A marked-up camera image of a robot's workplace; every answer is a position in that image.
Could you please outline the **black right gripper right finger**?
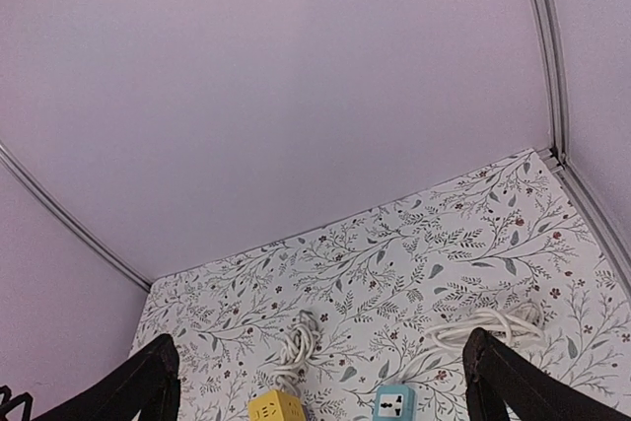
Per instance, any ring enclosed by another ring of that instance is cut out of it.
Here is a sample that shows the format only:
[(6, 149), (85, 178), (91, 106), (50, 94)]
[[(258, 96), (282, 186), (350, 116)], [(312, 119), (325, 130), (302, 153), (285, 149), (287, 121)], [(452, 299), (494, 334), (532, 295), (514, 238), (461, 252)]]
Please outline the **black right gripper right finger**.
[(471, 420), (627, 420), (629, 417), (566, 386), (487, 330), (474, 328), (462, 349)]

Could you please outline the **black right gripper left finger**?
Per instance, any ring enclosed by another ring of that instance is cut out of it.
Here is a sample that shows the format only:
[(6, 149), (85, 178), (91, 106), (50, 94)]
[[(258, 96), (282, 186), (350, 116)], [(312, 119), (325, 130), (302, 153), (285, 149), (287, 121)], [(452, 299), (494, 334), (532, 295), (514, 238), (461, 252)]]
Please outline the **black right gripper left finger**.
[(39, 420), (176, 420), (179, 355), (160, 334), (104, 379), (39, 415)]

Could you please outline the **yellow cube socket adapter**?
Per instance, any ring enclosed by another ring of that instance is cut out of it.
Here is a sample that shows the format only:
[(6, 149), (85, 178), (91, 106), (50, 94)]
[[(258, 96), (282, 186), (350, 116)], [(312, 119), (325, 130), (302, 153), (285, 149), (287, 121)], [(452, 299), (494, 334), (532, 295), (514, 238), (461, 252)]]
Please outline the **yellow cube socket adapter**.
[(299, 398), (279, 389), (272, 389), (252, 399), (247, 405), (250, 421), (306, 421)]

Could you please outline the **teal power strip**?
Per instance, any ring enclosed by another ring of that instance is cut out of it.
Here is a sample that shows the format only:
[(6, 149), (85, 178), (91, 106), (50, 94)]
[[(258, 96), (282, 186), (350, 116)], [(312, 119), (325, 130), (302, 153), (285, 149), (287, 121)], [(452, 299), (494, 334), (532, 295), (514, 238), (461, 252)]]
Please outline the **teal power strip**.
[(407, 385), (383, 385), (377, 389), (373, 421), (415, 421), (416, 391)]

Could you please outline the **floral patterned table mat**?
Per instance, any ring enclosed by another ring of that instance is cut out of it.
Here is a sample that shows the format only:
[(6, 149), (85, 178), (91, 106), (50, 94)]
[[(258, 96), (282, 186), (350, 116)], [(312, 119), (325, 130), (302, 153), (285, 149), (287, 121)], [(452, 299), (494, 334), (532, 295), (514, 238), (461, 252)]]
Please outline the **floral patterned table mat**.
[(525, 358), (630, 409), (630, 306), (552, 171), (524, 151), (292, 239), (158, 280), (133, 348), (170, 334), (182, 420), (244, 420), (270, 390), (302, 311), (321, 333), (301, 370), (311, 420), (368, 420), (382, 385), (417, 392), (422, 420), (466, 418), (458, 352), (427, 330), (481, 308), (519, 309), (544, 331)]

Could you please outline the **left aluminium frame post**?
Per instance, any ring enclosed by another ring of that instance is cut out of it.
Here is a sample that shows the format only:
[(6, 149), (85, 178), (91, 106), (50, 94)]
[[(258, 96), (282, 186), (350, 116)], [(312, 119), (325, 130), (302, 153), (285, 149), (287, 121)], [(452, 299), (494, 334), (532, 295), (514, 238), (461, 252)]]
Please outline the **left aluminium frame post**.
[(78, 218), (63, 206), (62, 203), (36, 179), (35, 175), (21, 163), (4, 142), (1, 142), (1, 164), (57, 222), (67, 229), (84, 246), (89, 248), (104, 263), (146, 294), (150, 292), (152, 281), (135, 269), (81, 223)]

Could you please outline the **aluminium frame post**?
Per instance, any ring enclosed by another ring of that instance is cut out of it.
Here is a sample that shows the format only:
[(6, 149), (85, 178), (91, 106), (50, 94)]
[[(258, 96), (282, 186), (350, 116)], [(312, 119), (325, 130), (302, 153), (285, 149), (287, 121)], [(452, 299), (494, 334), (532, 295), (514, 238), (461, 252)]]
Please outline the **aluminium frame post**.
[(152, 281), (135, 269), (81, 223), (78, 218), (63, 206), (62, 203), (36, 179), (35, 175), (21, 163), (4, 142), (1, 142), (1, 164), (57, 222), (67, 229), (84, 246), (89, 248), (104, 263), (146, 294), (150, 292)]
[(555, 0), (530, 1), (540, 43), (550, 109), (550, 150), (558, 163), (564, 167), (569, 155), (569, 102)]

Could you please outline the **right aluminium frame post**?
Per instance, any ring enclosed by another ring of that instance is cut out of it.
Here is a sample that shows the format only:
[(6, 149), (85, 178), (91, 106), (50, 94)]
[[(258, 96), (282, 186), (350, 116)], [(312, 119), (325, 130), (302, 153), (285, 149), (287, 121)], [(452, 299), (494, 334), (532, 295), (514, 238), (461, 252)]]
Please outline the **right aluminium frame post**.
[(558, 163), (564, 167), (569, 155), (569, 102), (555, 0), (530, 1), (540, 43), (550, 109), (550, 150)]

